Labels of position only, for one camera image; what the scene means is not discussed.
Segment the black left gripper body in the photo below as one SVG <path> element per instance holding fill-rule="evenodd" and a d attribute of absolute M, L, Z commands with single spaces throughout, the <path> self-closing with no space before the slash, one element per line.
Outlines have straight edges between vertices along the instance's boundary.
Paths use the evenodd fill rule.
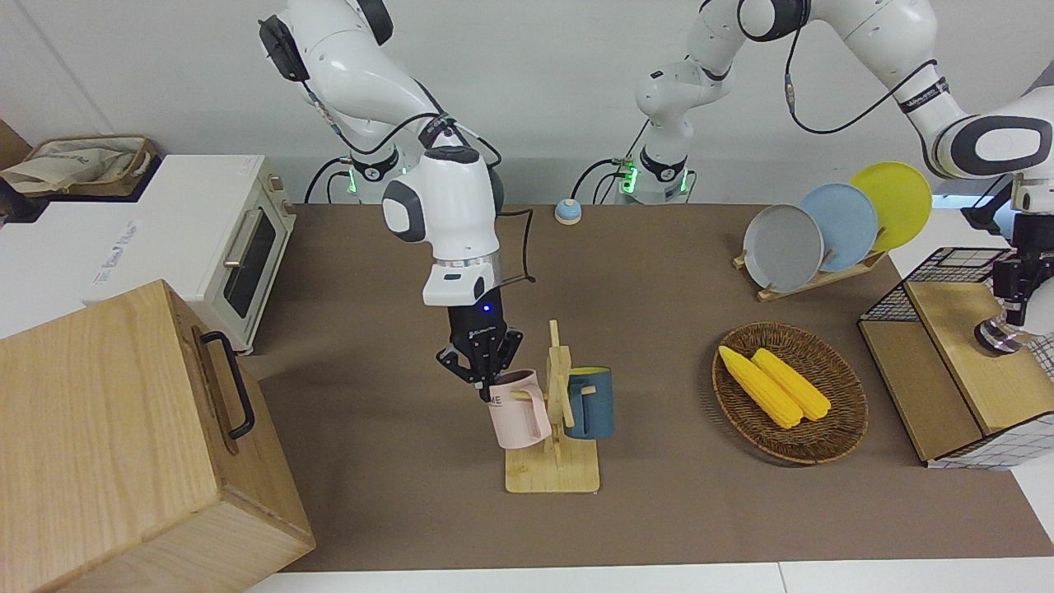
<path fill-rule="evenodd" d="M 993 265 L 993 294 L 1027 301 L 1052 276 L 1053 217 L 1014 217 L 1012 255 Z"/>

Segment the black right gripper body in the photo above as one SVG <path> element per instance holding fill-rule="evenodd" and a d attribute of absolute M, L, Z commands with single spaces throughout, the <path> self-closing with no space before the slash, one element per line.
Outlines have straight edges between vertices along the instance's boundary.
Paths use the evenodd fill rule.
<path fill-rule="evenodd" d="M 436 360 L 466 383 L 496 386 L 497 376 L 511 367 L 524 333 L 504 319 L 501 286 L 482 295 L 471 307 L 449 307 L 450 342 Z"/>

